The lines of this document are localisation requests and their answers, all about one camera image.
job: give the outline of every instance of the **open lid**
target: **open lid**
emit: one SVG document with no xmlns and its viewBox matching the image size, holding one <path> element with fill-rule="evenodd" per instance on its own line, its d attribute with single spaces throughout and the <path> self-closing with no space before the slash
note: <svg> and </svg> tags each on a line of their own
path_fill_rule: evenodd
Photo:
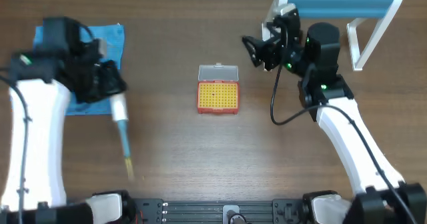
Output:
<svg viewBox="0 0 427 224">
<path fill-rule="evenodd" d="M 199 81 L 239 81 L 238 66 L 221 65 L 200 65 Z"/>
</svg>

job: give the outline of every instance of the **brown wooden surface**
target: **brown wooden surface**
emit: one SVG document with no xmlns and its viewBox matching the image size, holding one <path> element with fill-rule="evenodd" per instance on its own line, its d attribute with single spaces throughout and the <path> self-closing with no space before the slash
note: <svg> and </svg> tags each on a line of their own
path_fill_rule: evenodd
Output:
<svg viewBox="0 0 427 224">
<path fill-rule="evenodd" d="M 0 0 L 0 57 L 31 47 L 36 25 L 68 15 L 87 25 L 125 25 L 123 77 L 129 84 L 129 136 L 135 174 L 127 180 L 110 116 L 67 117 L 63 180 L 68 197 L 128 189 L 134 197 L 173 200 L 271 200 L 334 189 L 352 192 L 326 135 L 304 115 L 285 127 L 270 121 L 276 72 L 253 68 L 242 35 L 260 36 L 272 0 Z M 427 187 L 427 0 L 404 0 L 363 72 L 352 72 L 345 24 L 340 73 L 388 160 L 407 182 Z M 304 30 L 314 21 L 302 21 Z M 374 22 L 358 29 L 368 41 Z M 201 64 L 240 70 L 238 115 L 199 115 Z M 277 119 L 300 110 L 296 82 L 284 72 Z M 9 163 L 11 111 L 0 87 L 0 189 Z"/>
</svg>

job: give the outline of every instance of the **blue bar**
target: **blue bar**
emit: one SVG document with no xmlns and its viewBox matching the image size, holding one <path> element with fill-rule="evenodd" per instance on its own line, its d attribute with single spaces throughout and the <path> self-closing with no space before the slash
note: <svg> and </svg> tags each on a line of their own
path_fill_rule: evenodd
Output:
<svg viewBox="0 0 427 224">
<path fill-rule="evenodd" d="M 393 0 L 288 0 L 303 18 L 383 18 Z"/>
</svg>

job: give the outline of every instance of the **white stand leg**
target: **white stand leg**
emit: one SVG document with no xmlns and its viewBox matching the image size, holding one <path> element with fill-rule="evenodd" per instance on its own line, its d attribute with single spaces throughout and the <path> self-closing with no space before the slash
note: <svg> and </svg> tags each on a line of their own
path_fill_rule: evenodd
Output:
<svg viewBox="0 0 427 224">
<path fill-rule="evenodd" d="M 378 44 L 381 39 L 382 34 L 386 31 L 388 25 L 393 20 L 394 15 L 399 9 L 400 4 L 403 0 L 393 0 L 391 6 L 388 8 L 386 15 L 378 20 L 374 32 L 372 33 L 371 38 L 369 39 L 368 44 L 363 50 L 362 54 L 359 51 L 358 37 L 356 34 L 356 28 L 359 26 L 365 19 L 357 18 L 351 23 L 347 24 L 347 33 L 348 33 L 348 42 L 350 44 L 350 53 L 352 56 L 352 64 L 354 71 L 361 71 L 375 46 Z"/>
</svg>

